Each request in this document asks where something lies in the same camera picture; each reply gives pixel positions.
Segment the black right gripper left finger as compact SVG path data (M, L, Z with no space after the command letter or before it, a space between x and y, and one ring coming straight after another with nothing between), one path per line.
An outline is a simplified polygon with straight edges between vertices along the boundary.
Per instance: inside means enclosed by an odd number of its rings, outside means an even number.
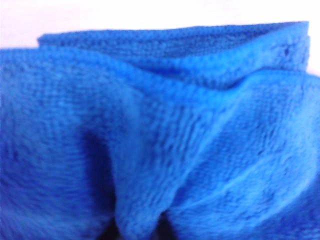
M116 222L112 219L108 225L108 227L103 231L101 235L99 235L98 240L119 240L120 233Z

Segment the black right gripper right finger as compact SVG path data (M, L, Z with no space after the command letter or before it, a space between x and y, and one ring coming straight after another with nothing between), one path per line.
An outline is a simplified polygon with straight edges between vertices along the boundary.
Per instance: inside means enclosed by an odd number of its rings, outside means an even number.
M156 240L175 240L176 236L172 229L172 226L165 214L160 216L157 228L155 230Z

